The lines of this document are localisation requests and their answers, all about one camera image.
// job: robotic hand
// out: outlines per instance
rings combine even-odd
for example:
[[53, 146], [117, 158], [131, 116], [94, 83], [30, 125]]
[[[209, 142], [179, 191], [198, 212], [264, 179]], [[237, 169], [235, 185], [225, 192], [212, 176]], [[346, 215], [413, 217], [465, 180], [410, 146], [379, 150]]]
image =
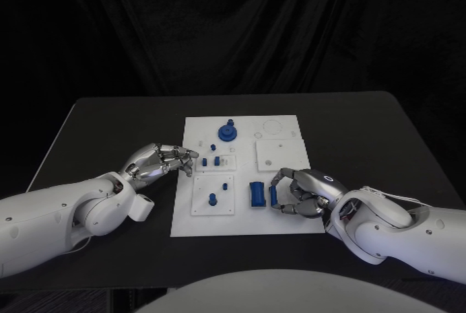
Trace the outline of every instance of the robotic hand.
[[127, 216], [144, 221], [153, 201], [136, 193], [170, 170], [192, 175], [199, 154], [178, 146], [149, 144], [121, 171], [0, 200], [0, 277], [38, 266], [71, 251], [91, 236], [102, 236]]
[[[368, 186], [348, 191], [330, 176], [309, 169], [281, 168], [271, 194], [283, 177], [293, 179], [290, 192], [300, 203], [271, 207], [306, 218], [322, 217], [328, 209], [325, 230], [362, 260], [377, 265], [391, 256], [426, 274], [466, 283], [466, 211], [431, 207]], [[423, 206], [407, 211], [387, 197]]]

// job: black curtain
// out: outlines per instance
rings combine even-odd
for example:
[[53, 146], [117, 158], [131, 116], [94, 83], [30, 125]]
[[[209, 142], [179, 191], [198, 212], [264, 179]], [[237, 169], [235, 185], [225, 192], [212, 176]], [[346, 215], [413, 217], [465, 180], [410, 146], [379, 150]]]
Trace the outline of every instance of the black curtain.
[[2, 145], [14, 173], [0, 194], [25, 190], [69, 107], [88, 96], [387, 90], [459, 175], [466, 0], [0, 4]]

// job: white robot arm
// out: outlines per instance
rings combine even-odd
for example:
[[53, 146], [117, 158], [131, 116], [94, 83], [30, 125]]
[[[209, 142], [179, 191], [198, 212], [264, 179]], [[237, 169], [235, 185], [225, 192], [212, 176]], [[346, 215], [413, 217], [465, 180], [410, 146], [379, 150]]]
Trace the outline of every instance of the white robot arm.
[[36, 190], [0, 201], [0, 277], [38, 266], [91, 236], [102, 236], [127, 216], [144, 221], [153, 201], [136, 191], [169, 170], [192, 175], [186, 148], [149, 144], [118, 173]]
[[329, 209], [325, 229], [362, 260], [378, 265], [391, 256], [426, 274], [466, 283], [466, 211], [429, 205], [405, 211], [387, 196], [420, 203], [416, 199], [367, 186], [348, 191], [329, 175], [309, 169], [280, 170], [271, 196], [283, 177], [293, 179], [290, 191], [300, 203], [274, 202], [271, 207], [309, 218]]

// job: cable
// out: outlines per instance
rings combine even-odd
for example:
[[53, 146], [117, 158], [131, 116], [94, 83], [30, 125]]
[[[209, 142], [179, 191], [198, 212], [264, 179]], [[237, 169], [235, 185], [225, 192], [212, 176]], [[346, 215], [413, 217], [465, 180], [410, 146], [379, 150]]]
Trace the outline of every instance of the cable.
[[90, 243], [90, 241], [91, 241], [91, 238], [92, 238], [92, 236], [91, 236], [91, 237], [88, 237], [88, 241], [85, 242], [85, 245], [84, 245], [79, 249], [72, 250], [72, 251], [69, 251], [69, 252], [64, 252], [62, 254], [72, 254], [74, 252], [77, 252], [77, 251], [82, 250], [82, 249], [84, 249], [84, 247], [88, 245], [88, 243]]
[[413, 202], [413, 203], [421, 204], [426, 207], [431, 207], [431, 205], [420, 202], [420, 200], [413, 199], [411, 197], [401, 197], [400, 195], [388, 194], [388, 193], [382, 192], [381, 190], [375, 190], [369, 186], [365, 186], [362, 189], [367, 190], [368, 192], [372, 192], [372, 193], [378, 194], [378, 195], [385, 195], [387, 197], [392, 197], [394, 199], [404, 200], [407, 202]]

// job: black table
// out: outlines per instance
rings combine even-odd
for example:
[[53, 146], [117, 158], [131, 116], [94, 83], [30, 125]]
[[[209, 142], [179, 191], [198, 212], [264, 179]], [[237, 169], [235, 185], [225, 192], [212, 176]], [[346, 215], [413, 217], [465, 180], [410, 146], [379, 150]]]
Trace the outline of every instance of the black table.
[[[463, 209], [397, 99], [387, 92], [84, 98], [72, 109], [32, 190], [118, 171], [150, 142], [180, 145], [185, 117], [296, 114], [310, 165], [349, 189], [369, 185]], [[0, 290], [179, 287], [250, 269], [304, 269], [364, 280], [426, 275], [397, 259], [365, 263], [328, 234], [170, 238], [178, 172], [141, 192], [156, 206], [88, 247], [0, 280]], [[414, 204], [404, 204], [407, 209]]]

